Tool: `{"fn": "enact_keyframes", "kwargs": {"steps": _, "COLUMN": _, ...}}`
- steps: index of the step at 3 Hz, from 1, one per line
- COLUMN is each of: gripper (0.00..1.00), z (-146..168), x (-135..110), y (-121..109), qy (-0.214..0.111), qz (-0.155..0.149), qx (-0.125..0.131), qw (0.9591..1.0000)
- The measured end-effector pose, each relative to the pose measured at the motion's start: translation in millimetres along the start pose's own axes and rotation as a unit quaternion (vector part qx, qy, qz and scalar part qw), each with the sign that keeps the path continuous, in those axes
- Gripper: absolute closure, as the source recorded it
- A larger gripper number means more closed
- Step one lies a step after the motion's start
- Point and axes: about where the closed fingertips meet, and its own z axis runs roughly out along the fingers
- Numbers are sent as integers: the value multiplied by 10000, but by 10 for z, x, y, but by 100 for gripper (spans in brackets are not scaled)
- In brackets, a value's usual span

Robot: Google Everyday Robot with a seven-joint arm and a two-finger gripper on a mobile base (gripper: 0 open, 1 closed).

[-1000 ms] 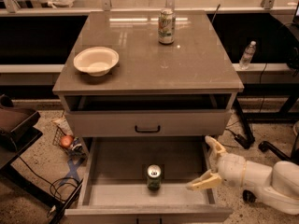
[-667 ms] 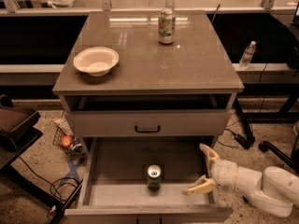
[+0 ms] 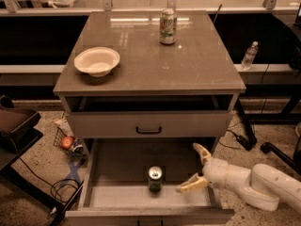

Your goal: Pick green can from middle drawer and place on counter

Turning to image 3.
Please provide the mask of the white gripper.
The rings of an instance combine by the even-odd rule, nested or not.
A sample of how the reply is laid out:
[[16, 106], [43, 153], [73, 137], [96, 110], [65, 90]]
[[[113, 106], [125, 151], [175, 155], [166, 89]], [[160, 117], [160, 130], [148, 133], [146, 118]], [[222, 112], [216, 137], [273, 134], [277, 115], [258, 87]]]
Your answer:
[[175, 190], [178, 193], [186, 193], [202, 189], [207, 185], [211, 188], [224, 188], [229, 163], [225, 160], [212, 158], [211, 153], [198, 143], [194, 143], [193, 148], [200, 156], [200, 161], [203, 165], [203, 176], [195, 173], [187, 181], [177, 186]]

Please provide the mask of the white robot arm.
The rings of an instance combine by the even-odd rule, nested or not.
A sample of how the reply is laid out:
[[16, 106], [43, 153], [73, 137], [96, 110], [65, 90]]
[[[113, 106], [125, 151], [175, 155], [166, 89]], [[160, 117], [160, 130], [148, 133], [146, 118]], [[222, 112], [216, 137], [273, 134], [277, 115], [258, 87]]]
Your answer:
[[226, 160], [212, 157], [198, 143], [193, 148], [200, 156], [202, 175], [195, 173], [176, 188], [179, 193], [210, 188], [227, 189], [243, 202], [265, 211], [275, 211], [280, 201], [301, 212], [301, 182], [266, 164], [252, 169], [238, 167]]

